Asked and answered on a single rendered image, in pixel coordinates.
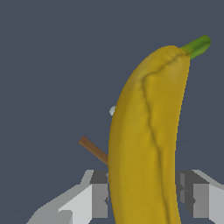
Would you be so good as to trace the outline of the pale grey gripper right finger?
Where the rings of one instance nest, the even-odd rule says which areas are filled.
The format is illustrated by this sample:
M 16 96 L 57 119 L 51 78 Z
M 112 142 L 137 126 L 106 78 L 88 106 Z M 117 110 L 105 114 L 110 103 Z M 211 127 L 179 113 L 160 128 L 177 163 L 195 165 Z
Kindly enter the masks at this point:
M 193 218 L 224 224 L 224 185 L 201 170 L 176 171 L 178 199 Z

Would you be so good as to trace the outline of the yellow banana with green stem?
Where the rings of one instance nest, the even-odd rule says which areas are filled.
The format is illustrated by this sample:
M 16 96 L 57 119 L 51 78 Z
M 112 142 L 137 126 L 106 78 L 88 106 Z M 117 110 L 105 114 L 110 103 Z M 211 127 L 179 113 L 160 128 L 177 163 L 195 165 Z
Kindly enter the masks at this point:
M 146 57 L 125 83 L 108 140 L 115 224 L 181 224 L 175 186 L 179 116 L 190 60 L 210 46 L 203 35 Z

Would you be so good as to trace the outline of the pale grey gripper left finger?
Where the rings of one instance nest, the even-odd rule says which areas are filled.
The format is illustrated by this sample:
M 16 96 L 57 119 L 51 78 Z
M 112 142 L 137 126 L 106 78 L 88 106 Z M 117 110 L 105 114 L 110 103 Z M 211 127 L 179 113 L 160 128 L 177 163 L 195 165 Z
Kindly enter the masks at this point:
M 89 224 L 108 217 L 107 171 L 86 170 L 81 182 L 39 208 L 26 224 Z

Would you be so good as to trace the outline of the brown wooden stick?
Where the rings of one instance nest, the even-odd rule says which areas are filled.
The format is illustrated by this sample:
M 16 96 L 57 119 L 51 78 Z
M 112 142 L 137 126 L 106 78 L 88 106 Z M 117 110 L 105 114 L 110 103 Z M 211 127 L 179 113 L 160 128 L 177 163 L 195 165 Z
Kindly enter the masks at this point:
M 98 148 L 96 145 L 94 145 L 91 141 L 89 141 L 85 136 L 83 136 L 80 139 L 79 144 L 82 145 L 87 150 L 89 150 L 90 152 L 92 152 L 104 164 L 108 163 L 108 155 L 100 148 Z

